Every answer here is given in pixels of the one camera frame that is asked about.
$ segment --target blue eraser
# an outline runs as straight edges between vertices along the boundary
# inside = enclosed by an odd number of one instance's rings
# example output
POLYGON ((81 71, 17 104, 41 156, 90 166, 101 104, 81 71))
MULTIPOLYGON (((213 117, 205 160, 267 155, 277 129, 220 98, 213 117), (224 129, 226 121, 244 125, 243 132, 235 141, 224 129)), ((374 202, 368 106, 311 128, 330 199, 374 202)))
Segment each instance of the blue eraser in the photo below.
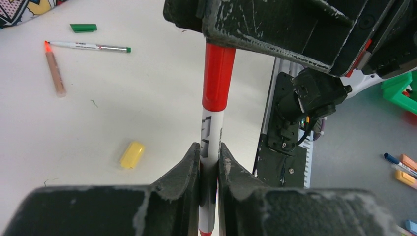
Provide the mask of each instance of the blue eraser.
POLYGON ((400 161, 399 161, 397 158, 395 158, 395 157, 393 157, 393 156, 389 155, 388 153, 385 153, 385 154, 384 154, 384 158, 385 158, 387 161, 389 161, 389 162, 391 162, 391 163, 394 163, 394 164, 397 164, 397 165, 400 163, 400 161))
POLYGON ((410 231, 410 233, 417 235, 417 224, 411 220, 405 222, 405 228, 410 231))

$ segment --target blue block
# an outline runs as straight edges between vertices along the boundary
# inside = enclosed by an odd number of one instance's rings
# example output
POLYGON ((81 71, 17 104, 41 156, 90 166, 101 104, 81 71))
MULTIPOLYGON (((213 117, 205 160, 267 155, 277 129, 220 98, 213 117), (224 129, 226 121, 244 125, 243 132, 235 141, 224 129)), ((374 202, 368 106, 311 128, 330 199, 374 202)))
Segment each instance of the blue block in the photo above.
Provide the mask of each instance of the blue block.
POLYGON ((412 234, 417 235, 417 224, 411 220, 405 222, 405 228, 410 231, 412 234))

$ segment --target green plastic container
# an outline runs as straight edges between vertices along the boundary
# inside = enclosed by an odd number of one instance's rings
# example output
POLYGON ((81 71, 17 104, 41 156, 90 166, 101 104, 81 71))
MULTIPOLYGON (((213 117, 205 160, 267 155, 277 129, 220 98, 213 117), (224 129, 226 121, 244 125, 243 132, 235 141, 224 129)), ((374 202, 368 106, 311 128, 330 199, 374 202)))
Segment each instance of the green plastic container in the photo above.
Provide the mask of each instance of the green plastic container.
POLYGON ((381 88, 386 100, 417 115, 417 71, 389 79, 382 83, 381 88), (410 97, 402 94, 408 85, 414 91, 410 94, 410 97))

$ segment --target white table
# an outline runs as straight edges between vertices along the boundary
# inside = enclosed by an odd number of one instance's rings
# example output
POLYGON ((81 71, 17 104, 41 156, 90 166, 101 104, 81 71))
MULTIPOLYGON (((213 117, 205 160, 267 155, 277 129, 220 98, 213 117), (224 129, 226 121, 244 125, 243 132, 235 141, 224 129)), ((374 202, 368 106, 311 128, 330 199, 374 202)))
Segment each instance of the white table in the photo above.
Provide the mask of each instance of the white table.
MULTIPOLYGON (((150 184, 199 142, 205 39, 165 21, 163 3, 70 0, 0 30, 0 232, 44 183, 150 184), (75 34, 70 23, 96 23, 98 31, 75 34), (53 48, 67 89, 57 98, 44 40, 132 53, 53 48), (119 159, 132 140, 146 151, 136 169, 123 170, 119 159)), ((272 64, 273 57, 236 54, 223 141, 249 171, 272 64)))

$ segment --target gray floor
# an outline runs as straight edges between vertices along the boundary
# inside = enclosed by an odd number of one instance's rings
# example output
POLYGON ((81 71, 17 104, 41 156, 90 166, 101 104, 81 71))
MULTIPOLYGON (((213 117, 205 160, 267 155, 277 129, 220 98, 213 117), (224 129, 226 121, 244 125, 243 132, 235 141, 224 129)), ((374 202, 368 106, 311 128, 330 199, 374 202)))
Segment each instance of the gray floor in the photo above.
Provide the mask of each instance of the gray floor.
POLYGON ((404 111, 382 98, 379 85, 338 106, 314 143, 312 188, 359 188, 375 193, 399 225, 417 222, 417 190, 399 182, 385 161, 388 152, 417 161, 417 126, 404 111))

